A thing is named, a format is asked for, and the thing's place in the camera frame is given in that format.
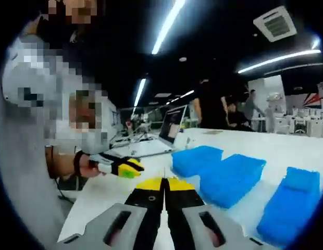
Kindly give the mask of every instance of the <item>white table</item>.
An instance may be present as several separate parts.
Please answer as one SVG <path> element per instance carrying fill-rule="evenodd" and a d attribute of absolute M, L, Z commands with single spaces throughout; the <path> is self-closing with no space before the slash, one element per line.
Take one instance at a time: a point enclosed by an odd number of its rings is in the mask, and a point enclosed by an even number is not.
<path fill-rule="evenodd" d="M 256 234 L 256 226 L 263 209 L 273 195 L 277 185 L 286 174 L 287 167 L 297 167 L 320 172 L 320 187 L 323 189 L 323 138 L 312 138 L 268 133 L 223 131 L 217 135 L 204 134 L 210 130 L 187 129 L 179 133 L 176 146 L 184 149 L 187 138 L 190 147 L 210 145 L 224 150 L 223 158 L 239 153 L 265 159 L 261 180 L 236 205 L 226 211 L 226 215 L 240 223 L 247 235 Z M 84 233 L 86 224 L 111 207 L 114 203 L 124 203 L 136 184 L 153 177 L 173 177 L 170 154 L 142 158 L 145 171 L 136 179 L 118 178 L 111 174 L 90 179 L 62 228 L 59 241 Z M 167 213 L 161 214 L 161 225 L 154 249 L 174 249 L 167 227 Z"/>

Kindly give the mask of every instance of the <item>gray jacket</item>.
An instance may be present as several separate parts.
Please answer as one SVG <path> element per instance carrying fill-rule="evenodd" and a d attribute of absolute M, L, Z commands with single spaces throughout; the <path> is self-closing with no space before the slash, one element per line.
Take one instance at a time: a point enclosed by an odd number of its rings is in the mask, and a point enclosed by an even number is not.
<path fill-rule="evenodd" d="M 258 111 L 262 116 L 265 116 L 265 113 L 255 105 L 253 98 L 250 96 L 243 107 L 244 115 L 248 120 L 252 119 L 254 110 Z"/>

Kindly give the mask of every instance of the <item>hand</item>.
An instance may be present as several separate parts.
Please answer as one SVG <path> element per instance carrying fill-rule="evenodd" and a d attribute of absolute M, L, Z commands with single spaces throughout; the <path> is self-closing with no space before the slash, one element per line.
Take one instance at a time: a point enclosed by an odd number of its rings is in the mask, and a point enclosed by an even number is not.
<path fill-rule="evenodd" d="M 90 161 L 90 157 L 86 154 L 83 154 L 80 158 L 79 166 L 80 173 L 83 177 L 91 178 L 100 174 L 97 163 L 95 161 Z"/>

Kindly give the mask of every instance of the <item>laptop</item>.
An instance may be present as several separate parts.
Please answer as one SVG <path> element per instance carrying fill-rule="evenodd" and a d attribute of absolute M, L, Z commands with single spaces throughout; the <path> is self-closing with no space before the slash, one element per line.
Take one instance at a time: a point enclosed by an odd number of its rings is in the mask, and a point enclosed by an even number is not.
<path fill-rule="evenodd" d="M 112 151 L 137 158 L 173 152 L 186 108 L 187 105 L 166 112 L 160 134 L 155 140 L 131 143 L 124 147 L 113 148 Z"/>

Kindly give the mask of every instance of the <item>air conditioning vent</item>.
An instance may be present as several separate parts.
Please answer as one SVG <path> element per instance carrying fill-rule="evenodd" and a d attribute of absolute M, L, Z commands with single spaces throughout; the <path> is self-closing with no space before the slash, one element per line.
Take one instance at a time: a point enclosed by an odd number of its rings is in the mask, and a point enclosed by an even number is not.
<path fill-rule="evenodd" d="M 254 19 L 253 24 L 270 42 L 297 34 L 296 27 L 284 6 L 273 9 Z"/>

